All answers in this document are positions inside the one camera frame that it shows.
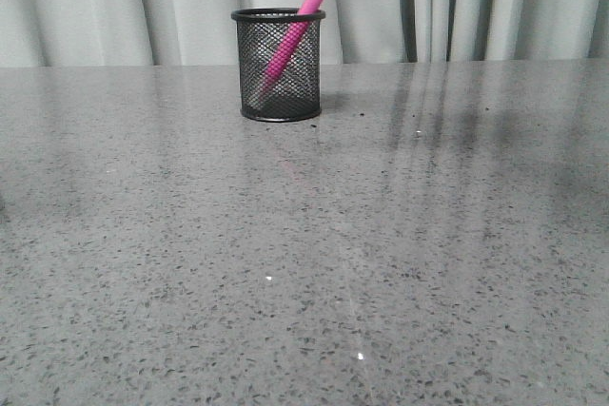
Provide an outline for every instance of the pen holder rim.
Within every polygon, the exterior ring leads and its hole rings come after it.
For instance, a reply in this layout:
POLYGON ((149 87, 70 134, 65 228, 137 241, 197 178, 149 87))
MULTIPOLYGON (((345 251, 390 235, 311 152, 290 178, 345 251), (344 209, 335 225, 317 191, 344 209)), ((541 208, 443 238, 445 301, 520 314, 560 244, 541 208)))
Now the pen holder rim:
POLYGON ((248 23, 303 23, 325 18, 325 11, 317 10, 311 14, 297 14, 298 9, 243 9, 235 10, 230 17, 235 21, 248 23))

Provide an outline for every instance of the pen holder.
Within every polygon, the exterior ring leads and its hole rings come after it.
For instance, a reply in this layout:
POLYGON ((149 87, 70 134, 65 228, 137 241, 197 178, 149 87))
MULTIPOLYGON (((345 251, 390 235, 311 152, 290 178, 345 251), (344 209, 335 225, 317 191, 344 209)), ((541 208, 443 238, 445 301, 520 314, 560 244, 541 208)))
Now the pen holder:
POLYGON ((250 9, 237 22, 241 113, 268 122, 300 121, 320 109, 320 22, 325 12, 250 9))

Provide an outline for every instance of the curtain fold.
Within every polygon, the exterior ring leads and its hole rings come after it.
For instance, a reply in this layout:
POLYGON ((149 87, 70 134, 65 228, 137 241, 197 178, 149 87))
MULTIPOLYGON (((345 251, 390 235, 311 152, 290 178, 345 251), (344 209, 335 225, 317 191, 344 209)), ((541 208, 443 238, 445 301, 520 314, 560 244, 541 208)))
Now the curtain fold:
MULTIPOLYGON (((235 64, 230 12, 301 0, 0 0, 0 67, 235 64)), ((609 57, 609 0, 325 0, 322 63, 609 57)))

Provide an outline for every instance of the gray speckled countertop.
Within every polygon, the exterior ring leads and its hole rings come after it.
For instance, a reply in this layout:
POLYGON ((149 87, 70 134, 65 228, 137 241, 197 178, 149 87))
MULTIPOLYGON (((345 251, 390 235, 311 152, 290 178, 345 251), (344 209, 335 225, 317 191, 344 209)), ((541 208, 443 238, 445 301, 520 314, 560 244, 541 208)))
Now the gray speckled countertop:
POLYGON ((0 70, 0 404, 606 405, 609 62, 0 70))

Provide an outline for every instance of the pink marker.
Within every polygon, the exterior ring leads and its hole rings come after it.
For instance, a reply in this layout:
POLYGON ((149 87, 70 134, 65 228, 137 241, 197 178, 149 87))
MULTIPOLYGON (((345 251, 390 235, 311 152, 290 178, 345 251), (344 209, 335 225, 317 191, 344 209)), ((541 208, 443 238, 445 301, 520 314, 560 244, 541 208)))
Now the pink marker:
MULTIPOLYGON (((323 1, 324 0, 304 0, 296 14, 315 13, 323 1)), ((307 22, 290 23, 282 43, 279 45, 275 51, 275 54, 273 55, 273 58, 266 67, 263 93, 267 93, 269 90, 273 89, 275 84, 279 81, 285 67, 287 67, 287 63, 292 57, 292 54, 294 54, 294 51, 301 42, 303 35, 305 35, 307 28, 307 22)))

